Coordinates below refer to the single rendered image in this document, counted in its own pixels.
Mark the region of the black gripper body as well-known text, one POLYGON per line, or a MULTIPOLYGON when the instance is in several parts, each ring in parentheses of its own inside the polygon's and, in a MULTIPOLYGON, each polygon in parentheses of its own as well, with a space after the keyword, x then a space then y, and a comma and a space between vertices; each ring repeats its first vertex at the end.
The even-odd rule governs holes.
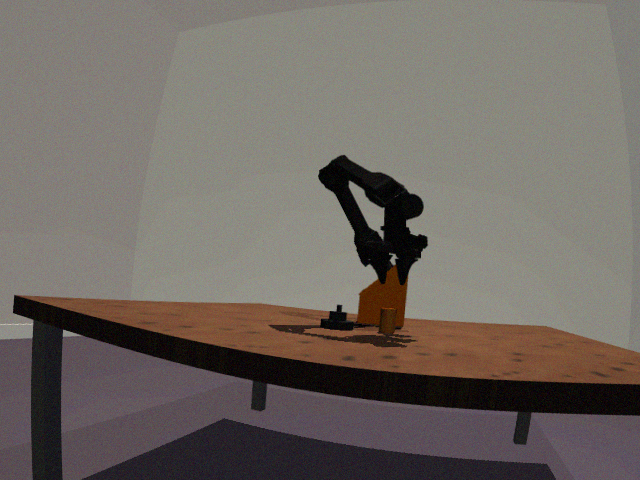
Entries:
POLYGON ((407 229, 409 230, 409 227, 406 227, 406 223, 401 221, 384 222, 384 226, 380 226, 380 230, 384 231, 383 240, 367 241, 364 247, 364 253, 396 254, 396 257, 399 259, 421 258, 421 252, 417 249, 411 248, 411 250, 406 250, 408 246, 401 244, 401 242, 400 245, 393 245, 397 229, 406 232, 407 229))

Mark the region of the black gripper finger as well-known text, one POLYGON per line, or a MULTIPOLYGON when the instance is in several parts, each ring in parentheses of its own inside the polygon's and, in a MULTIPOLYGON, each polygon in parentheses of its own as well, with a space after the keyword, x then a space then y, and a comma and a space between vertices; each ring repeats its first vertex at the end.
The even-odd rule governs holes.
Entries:
POLYGON ((409 273, 409 270, 415 261, 418 259, 395 259, 397 266, 397 275, 400 285, 404 285, 409 273))
POLYGON ((389 254, 368 254, 367 255, 372 264, 373 264, 373 268, 376 272, 377 277, 379 278, 379 281, 381 284, 385 284, 386 281, 386 275, 387 275, 387 268, 388 268, 388 262, 390 261, 390 259, 393 257, 393 255, 389 255, 389 254))

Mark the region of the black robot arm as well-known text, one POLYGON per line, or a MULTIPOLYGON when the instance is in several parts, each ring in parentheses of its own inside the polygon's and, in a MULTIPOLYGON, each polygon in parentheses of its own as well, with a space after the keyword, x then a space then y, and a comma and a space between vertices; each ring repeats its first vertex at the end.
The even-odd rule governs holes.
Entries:
MULTIPOLYGON (((384 222, 401 221, 414 219, 420 216, 424 210, 424 203, 421 197, 410 193, 404 185, 398 183, 391 177, 379 173, 371 172, 364 167, 348 160, 345 155, 331 160, 324 168, 319 170, 318 178, 325 187, 335 193, 341 207, 343 208, 354 232, 354 243, 362 264, 367 267, 373 264, 367 256, 372 253, 364 253, 367 241, 382 240, 378 232, 370 228, 349 189, 349 180, 364 190, 365 196, 373 203, 384 207, 384 222)), ((428 237, 419 234, 411 234, 407 229, 403 232, 397 229, 393 245, 401 244, 408 246, 406 250, 417 249, 422 252, 428 247, 428 237)), ((373 268, 374 269, 374 268, 373 268)))

